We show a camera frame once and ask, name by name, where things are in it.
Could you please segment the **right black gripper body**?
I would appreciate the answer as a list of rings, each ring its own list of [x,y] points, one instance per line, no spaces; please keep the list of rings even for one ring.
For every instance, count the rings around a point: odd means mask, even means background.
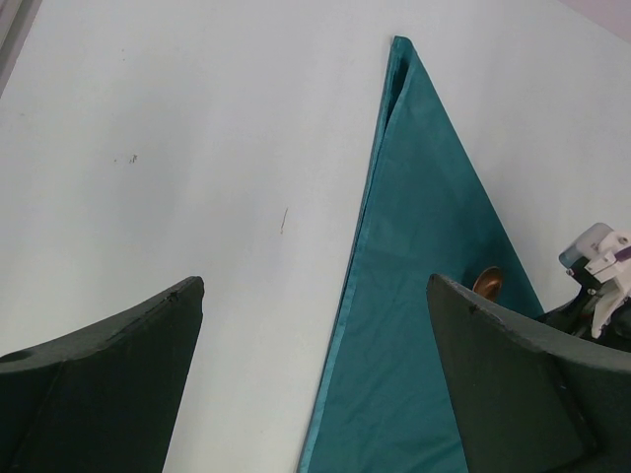
[[[581,290],[571,301],[541,315],[537,321],[574,337],[629,353],[630,299],[614,311],[600,336],[594,338],[591,330],[598,299],[594,290]]]

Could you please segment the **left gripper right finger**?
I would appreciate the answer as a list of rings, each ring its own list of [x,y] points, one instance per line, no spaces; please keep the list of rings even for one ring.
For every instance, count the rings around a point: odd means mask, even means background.
[[[427,301],[469,471],[629,471],[629,354],[443,275]]]

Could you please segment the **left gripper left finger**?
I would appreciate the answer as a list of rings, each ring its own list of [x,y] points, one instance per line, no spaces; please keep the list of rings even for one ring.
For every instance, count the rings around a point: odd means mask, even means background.
[[[160,472],[202,323],[188,277],[1,359],[4,472]]]

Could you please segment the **copper spoon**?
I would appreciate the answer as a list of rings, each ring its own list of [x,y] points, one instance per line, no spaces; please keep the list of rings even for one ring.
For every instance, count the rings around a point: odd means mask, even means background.
[[[489,301],[495,302],[500,295],[503,283],[502,270],[497,266],[488,267],[477,277],[472,291]]]

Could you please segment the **teal satin napkin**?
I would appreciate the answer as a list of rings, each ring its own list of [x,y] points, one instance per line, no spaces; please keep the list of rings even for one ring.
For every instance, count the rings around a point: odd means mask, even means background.
[[[433,274],[540,302],[410,39],[390,45],[363,200],[301,472],[463,472],[427,305]]]

